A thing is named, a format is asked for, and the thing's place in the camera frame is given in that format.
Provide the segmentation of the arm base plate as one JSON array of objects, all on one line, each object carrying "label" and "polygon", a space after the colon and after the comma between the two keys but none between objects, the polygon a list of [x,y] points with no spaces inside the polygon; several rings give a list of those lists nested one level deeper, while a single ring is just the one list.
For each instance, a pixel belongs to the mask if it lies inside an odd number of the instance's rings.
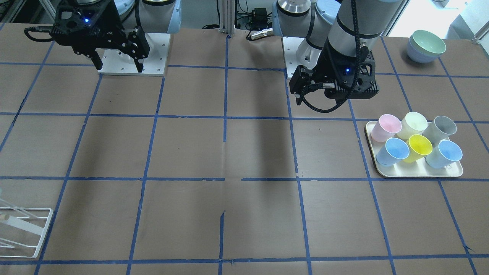
[{"label": "arm base plate", "polygon": [[310,46],[305,38],[283,37],[282,42],[288,79],[292,78],[299,65],[309,70],[316,66],[321,49]]},{"label": "arm base plate", "polygon": [[164,76],[169,55],[171,34],[146,33],[145,37],[150,46],[149,57],[141,62],[142,73],[139,73],[134,59],[116,49],[106,49],[98,73],[102,75],[125,76]]}]

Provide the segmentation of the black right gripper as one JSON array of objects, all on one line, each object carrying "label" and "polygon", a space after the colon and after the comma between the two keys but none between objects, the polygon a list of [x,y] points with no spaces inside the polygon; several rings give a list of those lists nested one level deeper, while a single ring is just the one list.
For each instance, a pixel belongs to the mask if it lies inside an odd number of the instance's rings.
[{"label": "black right gripper", "polygon": [[103,67],[98,48],[122,49],[133,59],[138,73],[143,72],[144,59],[150,52],[144,30],[132,30],[126,37],[113,0],[60,1],[50,36],[58,45],[89,56],[96,70]]}]

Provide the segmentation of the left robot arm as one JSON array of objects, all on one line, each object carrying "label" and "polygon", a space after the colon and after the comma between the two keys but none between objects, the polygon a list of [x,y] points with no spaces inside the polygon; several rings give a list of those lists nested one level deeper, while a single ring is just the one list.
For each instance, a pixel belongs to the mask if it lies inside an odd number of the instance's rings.
[{"label": "left robot arm", "polygon": [[379,89],[372,48],[401,5],[400,0],[276,0],[276,36],[303,38],[319,51],[299,64],[289,82],[296,104],[329,113],[349,99],[371,99]]}]

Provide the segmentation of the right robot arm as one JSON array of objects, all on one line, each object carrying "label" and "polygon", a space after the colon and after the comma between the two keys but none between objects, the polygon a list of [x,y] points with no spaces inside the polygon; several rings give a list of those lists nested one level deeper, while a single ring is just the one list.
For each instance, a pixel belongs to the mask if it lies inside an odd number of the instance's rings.
[{"label": "right robot arm", "polygon": [[49,34],[91,59],[101,74],[164,76],[181,1],[134,0],[125,11],[126,20],[113,0],[63,0]]}]

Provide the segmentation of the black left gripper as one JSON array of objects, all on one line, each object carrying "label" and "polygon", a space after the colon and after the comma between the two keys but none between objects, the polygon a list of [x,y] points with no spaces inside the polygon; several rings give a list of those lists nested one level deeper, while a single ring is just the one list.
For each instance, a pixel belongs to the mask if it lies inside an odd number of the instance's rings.
[{"label": "black left gripper", "polygon": [[327,89],[325,96],[340,100],[351,92],[350,99],[371,99],[379,92],[375,80],[375,61],[366,45],[360,46],[360,62],[356,57],[343,55],[326,42],[317,64],[313,69],[297,66],[289,82],[290,93],[296,96],[296,105],[300,106],[304,96],[317,90],[316,83],[334,83]]}]

